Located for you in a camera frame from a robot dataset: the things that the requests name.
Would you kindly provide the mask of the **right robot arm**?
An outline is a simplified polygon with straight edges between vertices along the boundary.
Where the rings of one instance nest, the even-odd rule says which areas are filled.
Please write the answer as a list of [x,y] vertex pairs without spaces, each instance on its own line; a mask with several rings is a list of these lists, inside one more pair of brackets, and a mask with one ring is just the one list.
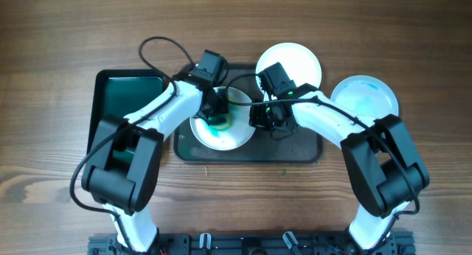
[[266,114],[275,121],[291,117],[342,151],[359,202],[349,235],[365,254],[377,251],[399,217],[419,212],[418,195],[430,183],[403,121],[394,114],[377,119],[343,108],[311,84],[296,85],[281,63],[257,76],[261,89],[273,97],[258,104]]

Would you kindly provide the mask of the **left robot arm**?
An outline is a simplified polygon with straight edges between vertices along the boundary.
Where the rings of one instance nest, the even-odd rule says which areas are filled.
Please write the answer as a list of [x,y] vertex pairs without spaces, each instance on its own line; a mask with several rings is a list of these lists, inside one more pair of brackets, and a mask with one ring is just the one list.
[[215,86],[226,75],[226,61],[206,50],[169,79],[169,87],[147,105],[124,117],[103,117],[90,150],[73,177],[109,214],[117,229],[114,251],[147,254],[159,231],[147,204],[156,187],[162,145],[185,120],[197,117],[211,126],[229,124],[229,108]]

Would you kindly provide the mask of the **white plate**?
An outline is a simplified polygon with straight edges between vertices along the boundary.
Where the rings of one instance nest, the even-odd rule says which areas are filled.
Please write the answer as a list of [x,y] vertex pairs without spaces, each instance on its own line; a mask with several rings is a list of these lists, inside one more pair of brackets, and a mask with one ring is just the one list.
[[263,94],[263,100],[271,97],[278,98],[279,89],[284,89],[282,95],[289,95],[297,88],[307,84],[308,88],[319,89],[322,81],[322,68],[318,58],[311,50],[297,43],[279,43],[267,49],[257,61],[255,72],[259,74],[276,63],[284,68],[289,81],[276,85],[276,91],[267,92],[259,77],[255,78],[257,87]]
[[233,150],[245,144],[255,132],[249,125],[250,107],[233,105],[233,102],[251,102],[251,98],[239,89],[219,86],[224,90],[224,99],[229,103],[229,113],[232,116],[232,126],[227,130],[212,129],[197,114],[190,119],[190,127],[200,143],[213,150]]
[[393,90],[383,81],[368,75],[342,80],[330,100],[356,113],[378,119],[389,114],[399,116],[400,107]]

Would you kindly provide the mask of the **green yellow sponge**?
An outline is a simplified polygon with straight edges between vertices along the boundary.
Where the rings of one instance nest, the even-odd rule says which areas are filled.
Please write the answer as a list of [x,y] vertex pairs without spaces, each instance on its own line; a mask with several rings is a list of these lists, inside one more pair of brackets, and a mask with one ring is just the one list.
[[215,130],[227,130],[232,126],[232,116],[230,113],[225,113],[210,117],[208,125]]

